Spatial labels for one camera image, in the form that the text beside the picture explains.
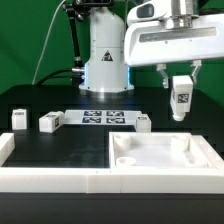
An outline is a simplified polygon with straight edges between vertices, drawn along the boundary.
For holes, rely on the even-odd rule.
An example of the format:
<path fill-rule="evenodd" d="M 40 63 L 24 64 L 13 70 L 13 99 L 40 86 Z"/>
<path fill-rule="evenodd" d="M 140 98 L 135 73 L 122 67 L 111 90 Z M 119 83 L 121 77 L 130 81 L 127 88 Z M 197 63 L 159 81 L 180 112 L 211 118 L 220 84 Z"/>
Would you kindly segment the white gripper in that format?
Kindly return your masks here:
<path fill-rule="evenodd" d="M 163 87 L 169 88 L 167 63 L 193 61 L 191 78 L 197 76 L 204 59 L 224 57 L 224 14 L 201 16 L 193 27 L 165 30 L 159 21 L 132 24 L 126 32 L 124 57 L 129 66 L 157 65 Z"/>

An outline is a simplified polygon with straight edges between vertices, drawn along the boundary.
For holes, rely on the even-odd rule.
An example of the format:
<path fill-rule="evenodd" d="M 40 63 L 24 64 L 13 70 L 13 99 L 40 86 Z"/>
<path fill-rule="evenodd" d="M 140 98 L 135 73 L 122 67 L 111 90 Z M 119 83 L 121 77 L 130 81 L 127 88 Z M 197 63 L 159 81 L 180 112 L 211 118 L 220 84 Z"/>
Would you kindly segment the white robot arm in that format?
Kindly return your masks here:
<path fill-rule="evenodd" d="M 201 15 L 197 0 L 143 0 L 127 20 L 106 7 L 90 10 L 90 58 L 84 67 L 82 93 L 98 97 L 129 92 L 130 67 L 224 57 L 224 13 Z"/>

